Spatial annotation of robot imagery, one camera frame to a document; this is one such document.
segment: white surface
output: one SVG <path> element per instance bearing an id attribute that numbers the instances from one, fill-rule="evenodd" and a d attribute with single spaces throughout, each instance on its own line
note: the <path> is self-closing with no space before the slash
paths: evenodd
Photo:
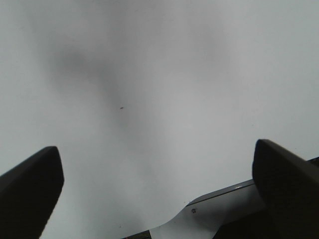
<path id="1" fill-rule="evenodd" d="M 255 185 L 183 208 L 172 220 L 151 229 L 152 239 L 212 239 L 219 227 L 264 209 Z"/>
<path id="2" fill-rule="evenodd" d="M 269 138 L 318 156 L 319 1 L 1 0 L 1 172 L 57 145 L 43 239 L 121 238 L 251 178 Z"/>

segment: black plastic part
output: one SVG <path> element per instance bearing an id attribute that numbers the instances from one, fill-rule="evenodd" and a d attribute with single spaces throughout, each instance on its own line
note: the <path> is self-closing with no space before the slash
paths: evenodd
<path id="1" fill-rule="evenodd" d="M 319 168 L 281 146 L 258 140 L 253 179 L 283 239 L 319 238 Z"/>
<path id="2" fill-rule="evenodd" d="M 150 231 L 145 231 L 142 233 L 135 234 L 133 236 L 124 239 L 152 239 Z"/>
<path id="3" fill-rule="evenodd" d="M 280 239 L 266 210 L 221 226 L 214 239 Z"/>
<path id="4" fill-rule="evenodd" d="M 37 239 L 64 183 L 57 147 L 46 147 L 0 177 L 0 238 Z"/>

